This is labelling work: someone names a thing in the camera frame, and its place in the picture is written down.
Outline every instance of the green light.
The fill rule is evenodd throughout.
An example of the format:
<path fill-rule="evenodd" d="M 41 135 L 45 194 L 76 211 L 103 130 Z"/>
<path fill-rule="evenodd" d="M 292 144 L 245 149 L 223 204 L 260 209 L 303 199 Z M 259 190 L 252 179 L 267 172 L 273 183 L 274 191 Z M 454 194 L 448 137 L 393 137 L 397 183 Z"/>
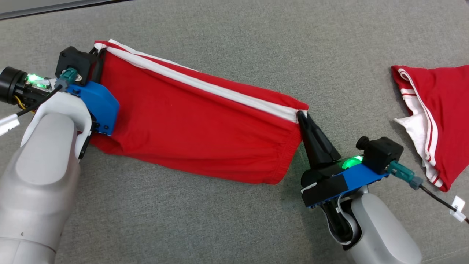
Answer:
<path fill-rule="evenodd" d="M 363 160 L 362 156 L 355 156 L 355 157 L 349 158 L 348 160 L 344 162 L 344 164 L 342 164 L 342 168 L 346 170 L 350 167 L 353 167 L 355 165 L 362 163 L 362 160 Z"/>
<path fill-rule="evenodd" d="M 37 76 L 36 74 L 28 74 L 28 81 L 34 82 L 37 80 L 44 80 L 44 78 Z"/>

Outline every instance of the red garment with white trim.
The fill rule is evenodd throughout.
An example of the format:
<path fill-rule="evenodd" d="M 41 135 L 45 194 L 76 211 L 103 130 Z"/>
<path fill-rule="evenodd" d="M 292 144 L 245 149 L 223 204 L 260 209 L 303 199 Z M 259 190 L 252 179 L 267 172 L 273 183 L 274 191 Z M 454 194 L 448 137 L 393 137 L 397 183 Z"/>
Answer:
<path fill-rule="evenodd" d="M 411 115 L 395 121 L 412 138 L 429 181 L 447 192 L 469 164 L 469 65 L 391 69 Z"/>
<path fill-rule="evenodd" d="M 101 84 L 120 103 L 112 136 L 91 142 L 109 154 L 223 179 L 276 184 L 301 134 L 285 94 L 240 84 L 140 53 L 114 40 Z"/>

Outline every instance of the teal connector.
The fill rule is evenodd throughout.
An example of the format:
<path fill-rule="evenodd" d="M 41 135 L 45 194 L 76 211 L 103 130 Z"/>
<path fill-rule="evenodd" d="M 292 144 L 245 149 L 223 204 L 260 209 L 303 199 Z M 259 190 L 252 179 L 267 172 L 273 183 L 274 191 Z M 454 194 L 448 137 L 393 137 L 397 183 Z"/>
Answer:
<path fill-rule="evenodd" d="M 397 161 L 391 161 L 387 168 L 387 172 L 403 179 L 405 182 L 409 183 L 410 187 L 414 190 L 418 190 L 420 185 L 424 182 L 422 178 L 415 177 L 415 172 L 409 170 Z"/>
<path fill-rule="evenodd" d="M 78 71 L 73 68 L 68 68 L 60 75 L 60 79 L 66 81 L 69 84 L 72 84 L 75 82 L 77 76 Z"/>

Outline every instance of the yellow wire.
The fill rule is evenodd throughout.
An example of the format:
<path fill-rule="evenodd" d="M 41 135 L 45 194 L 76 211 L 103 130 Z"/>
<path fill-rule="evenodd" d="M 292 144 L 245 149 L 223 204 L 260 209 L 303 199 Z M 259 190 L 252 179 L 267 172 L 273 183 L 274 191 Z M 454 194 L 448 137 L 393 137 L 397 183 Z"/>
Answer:
<path fill-rule="evenodd" d="M 21 109 L 25 110 L 26 107 L 24 107 L 24 105 L 23 105 L 23 103 L 21 102 L 20 98 L 19 98 L 18 96 L 16 96 L 16 95 L 13 95 L 13 96 L 15 97 L 16 101 L 18 102 L 18 106 L 19 106 Z"/>

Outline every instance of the red fabric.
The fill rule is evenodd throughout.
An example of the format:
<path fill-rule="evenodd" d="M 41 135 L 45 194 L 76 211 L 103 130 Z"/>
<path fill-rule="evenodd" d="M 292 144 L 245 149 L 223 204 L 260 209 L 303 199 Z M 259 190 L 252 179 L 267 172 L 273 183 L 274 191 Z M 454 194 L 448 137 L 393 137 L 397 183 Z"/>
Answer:
<path fill-rule="evenodd" d="M 443 180 L 440 189 L 447 192 L 469 164 L 469 65 L 431 70 L 393 66 L 393 78 L 399 88 L 412 90 L 411 84 L 400 77 L 398 69 L 404 69 L 411 76 L 418 95 L 436 122 L 436 128 L 428 124 L 431 136 L 435 135 L 434 129 L 438 130 L 434 167 Z"/>
<path fill-rule="evenodd" d="M 249 96 L 308 109 L 281 93 L 146 58 Z M 105 153 L 217 178 L 276 184 L 301 142 L 298 124 L 135 67 L 111 53 L 101 84 L 121 105 L 112 136 L 91 139 Z"/>

